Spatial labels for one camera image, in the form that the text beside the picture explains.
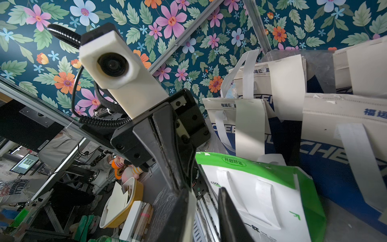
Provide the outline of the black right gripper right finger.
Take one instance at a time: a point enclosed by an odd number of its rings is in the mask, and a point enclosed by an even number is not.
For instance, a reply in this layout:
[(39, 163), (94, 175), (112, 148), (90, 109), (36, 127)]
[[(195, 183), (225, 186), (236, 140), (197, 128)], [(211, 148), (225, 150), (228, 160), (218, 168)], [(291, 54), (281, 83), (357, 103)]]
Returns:
[(218, 193), (218, 217), (222, 242), (253, 242), (226, 188)]

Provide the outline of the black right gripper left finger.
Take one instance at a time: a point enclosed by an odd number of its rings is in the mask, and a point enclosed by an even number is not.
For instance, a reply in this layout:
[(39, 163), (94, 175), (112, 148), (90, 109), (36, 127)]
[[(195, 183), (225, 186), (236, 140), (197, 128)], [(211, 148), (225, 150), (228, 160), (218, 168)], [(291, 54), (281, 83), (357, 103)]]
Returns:
[(192, 242), (197, 199), (193, 191), (175, 195), (165, 187), (156, 197), (155, 242)]

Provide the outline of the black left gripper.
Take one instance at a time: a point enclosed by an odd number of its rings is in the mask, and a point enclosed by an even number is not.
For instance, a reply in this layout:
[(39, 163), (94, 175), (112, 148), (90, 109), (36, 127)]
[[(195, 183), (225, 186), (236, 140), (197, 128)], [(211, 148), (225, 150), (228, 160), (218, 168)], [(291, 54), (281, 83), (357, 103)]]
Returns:
[(184, 88), (117, 128), (110, 142), (135, 166), (155, 159), (170, 189), (179, 194), (190, 189), (193, 154), (210, 137), (193, 94)]

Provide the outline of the green white takeout bag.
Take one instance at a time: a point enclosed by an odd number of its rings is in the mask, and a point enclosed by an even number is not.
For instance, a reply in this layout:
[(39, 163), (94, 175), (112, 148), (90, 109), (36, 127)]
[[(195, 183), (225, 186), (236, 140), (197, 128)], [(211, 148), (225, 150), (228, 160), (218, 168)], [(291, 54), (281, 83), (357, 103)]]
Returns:
[(225, 188), (255, 241), (322, 242), (327, 219), (313, 179), (301, 168), (198, 152), (214, 192)]

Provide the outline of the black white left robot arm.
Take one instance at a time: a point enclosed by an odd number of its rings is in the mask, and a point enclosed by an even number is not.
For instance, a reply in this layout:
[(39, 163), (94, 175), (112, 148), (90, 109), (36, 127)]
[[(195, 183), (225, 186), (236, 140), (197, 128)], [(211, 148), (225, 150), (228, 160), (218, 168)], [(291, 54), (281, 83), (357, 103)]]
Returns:
[(47, 29), (79, 51), (70, 83), (81, 129), (127, 166), (156, 162), (176, 194), (193, 188), (195, 152), (210, 138), (193, 94), (185, 88), (168, 94), (111, 23), (81, 35), (58, 24)]

